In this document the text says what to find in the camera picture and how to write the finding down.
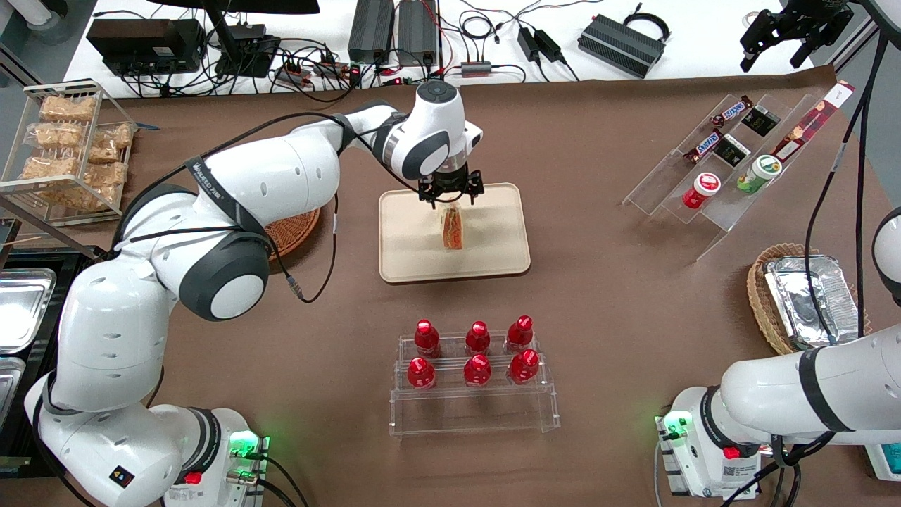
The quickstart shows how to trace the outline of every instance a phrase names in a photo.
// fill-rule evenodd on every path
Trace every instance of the clear acrylic rack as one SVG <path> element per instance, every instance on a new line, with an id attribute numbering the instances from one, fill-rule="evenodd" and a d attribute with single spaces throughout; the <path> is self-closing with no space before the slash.
<path id="1" fill-rule="evenodd" d="M 721 159 L 715 153 L 708 153 L 698 164 L 692 164 L 683 158 L 713 131 L 710 117 L 722 113 L 725 109 L 739 102 L 734 95 L 727 95 L 700 124 L 669 154 L 661 160 L 653 170 L 623 199 L 623 204 L 631 202 L 638 209 L 651 217 L 670 214 L 686 226 L 709 222 L 714 224 L 716 233 L 706 248 L 698 255 L 696 261 L 710 252 L 733 230 L 744 213 L 754 204 L 766 187 L 752 194 L 738 189 L 737 179 L 744 174 L 751 163 L 759 156 L 772 152 L 779 141 L 788 135 L 798 120 L 814 107 L 819 99 L 807 94 L 794 107 L 788 107 L 771 95 L 764 95 L 755 105 L 765 107 L 780 119 L 779 123 L 766 135 L 760 136 L 742 123 L 747 115 L 742 112 L 725 127 L 720 128 L 723 134 L 729 134 L 744 145 L 751 154 L 746 156 L 735 167 Z M 783 166 L 785 174 L 791 164 L 804 150 L 801 148 Z M 698 174 L 712 172 L 723 186 L 716 195 L 709 198 L 699 209 L 687 207 L 682 202 L 684 194 L 693 184 Z M 767 184 L 771 185 L 778 178 Z"/>
<path id="2" fill-rule="evenodd" d="M 398 340 L 395 386 L 391 391 L 391 436 L 434 433 L 472 433 L 507 429 L 540 429 L 542 433 L 560 427 L 557 391 L 547 357 L 537 339 L 530 347 L 539 353 L 540 370 L 524 385 L 510 383 L 506 369 L 513 355 L 505 354 L 505 331 L 490 331 L 488 349 L 491 380 L 483 387 L 463 382 L 466 354 L 465 334 L 441 337 L 441 359 L 429 359 L 435 367 L 436 384 L 426 391 L 414 389 L 406 379 L 410 360 L 417 357 L 412 336 Z"/>

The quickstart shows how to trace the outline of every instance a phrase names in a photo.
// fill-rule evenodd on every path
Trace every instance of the beige tray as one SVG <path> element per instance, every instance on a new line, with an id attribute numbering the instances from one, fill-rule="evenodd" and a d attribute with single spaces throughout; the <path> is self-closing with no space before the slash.
<path id="1" fill-rule="evenodd" d="M 441 240 L 437 209 L 415 192 L 392 190 L 378 200 L 378 270 L 388 283 L 519 274 L 529 269 L 523 202 L 512 183 L 491 183 L 470 205 L 460 201 L 463 250 Z"/>

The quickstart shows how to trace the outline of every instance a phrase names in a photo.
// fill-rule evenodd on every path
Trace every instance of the foil container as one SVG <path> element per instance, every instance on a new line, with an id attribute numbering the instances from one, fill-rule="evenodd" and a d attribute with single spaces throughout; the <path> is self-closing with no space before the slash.
<path id="1" fill-rule="evenodd" d="M 804 264 L 803 256 L 787 256 L 763 265 L 770 295 L 776 302 L 788 338 L 799 350 L 857 339 L 857 305 L 838 261 L 828 255 L 810 256 L 814 297 L 828 332 L 816 315 Z"/>

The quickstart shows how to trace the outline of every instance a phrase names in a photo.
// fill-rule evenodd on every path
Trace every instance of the wire rack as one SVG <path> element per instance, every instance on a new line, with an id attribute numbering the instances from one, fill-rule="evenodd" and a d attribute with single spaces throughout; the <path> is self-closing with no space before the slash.
<path id="1" fill-rule="evenodd" d="M 26 87 L 23 89 L 23 92 L 28 100 L 25 103 L 22 118 L 19 121 L 13 148 L 10 151 L 9 157 L 6 159 L 3 178 L 0 180 L 0 193 L 52 226 L 72 226 L 120 217 L 122 215 L 120 205 L 122 203 L 124 182 L 115 185 L 112 193 L 106 192 L 105 194 L 89 185 L 85 181 L 88 166 L 88 157 L 86 154 L 89 153 L 91 143 L 98 130 L 107 128 L 114 129 L 119 125 L 129 124 L 133 134 L 137 130 L 137 124 L 135 124 L 131 117 L 125 113 L 125 110 L 106 93 L 103 87 L 93 80 Z M 64 97 L 82 100 L 88 97 L 94 97 L 96 99 L 90 121 L 53 122 L 78 124 L 83 127 L 86 135 L 83 136 L 79 146 L 48 149 L 32 148 L 23 143 L 27 134 L 28 125 L 37 123 L 41 120 L 41 105 L 47 97 Z M 115 106 L 122 115 L 122 120 L 104 124 L 98 123 L 100 110 L 105 100 Z M 132 147 L 130 143 L 119 151 L 119 162 L 125 164 L 126 168 L 131 154 Z M 42 157 L 48 159 L 74 158 L 80 160 L 78 162 L 77 171 L 75 171 L 74 174 L 23 180 L 21 179 L 23 165 L 27 157 Z M 54 195 L 55 192 L 61 191 L 80 192 L 88 201 L 90 201 L 91 198 L 96 199 L 96 209 L 85 210 L 54 202 L 55 199 L 50 197 Z"/>

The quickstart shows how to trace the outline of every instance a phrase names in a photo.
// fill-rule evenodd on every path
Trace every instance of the brown table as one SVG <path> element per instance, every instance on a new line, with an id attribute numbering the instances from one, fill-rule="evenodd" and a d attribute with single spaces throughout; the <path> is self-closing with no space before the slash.
<path id="1" fill-rule="evenodd" d="M 653 416 L 682 389 L 718 383 L 731 363 L 772 355 L 751 314 L 745 274 L 768 246 L 803 240 L 847 122 L 835 117 L 699 263 L 690 263 L 697 238 L 650 224 L 620 202 L 726 93 L 769 92 L 788 103 L 805 92 L 822 95 L 832 83 L 829 69 L 814 69 L 772 78 L 465 88 L 467 119 L 485 131 L 472 169 L 522 191 L 531 270 L 493 280 L 385 284 L 378 276 L 377 203 L 396 183 L 368 154 L 348 151 L 338 259 L 322 298 L 299 303 L 277 275 L 249 315 L 228 323 L 176 308 L 157 402 L 238 410 L 272 436 L 273 457 L 293 471 L 316 507 L 650 506 Z M 400 87 L 355 92 L 329 110 L 377 97 L 408 110 L 414 94 Z M 313 107 L 298 95 L 124 104 L 138 121 L 162 127 L 138 137 L 130 195 L 255 124 Z M 814 241 L 851 278 L 856 159 L 855 144 Z M 872 173 L 866 195 L 869 244 L 888 210 Z M 107 244 L 109 226 L 80 238 Z M 310 248 L 287 259 L 307 288 L 318 286 L 328 267 L 326 239 L 320 230 Z M 901 313 L 867 258 L 868 311 L 880 329 Z M 388 435 L 398 335 L 418 318 L 451 332 L 476 318 L 502 327 L 523 313 L 534 316 L 557 381 L 561 428 L 403 441 Z M 804 463 L 799 506 L 898 505 L 901 484 L 865 476 L 856 447 L 831 447 Z M 665 479 L 660 484 L 666 492 Z M 771 491 L 768 480 L 754 504 L 769 502 Z M 664 503 L 718 505 L 667 494 Z M 56 480 L 41 479 L 0 482 L 0 504 L 77 502 Z"/>

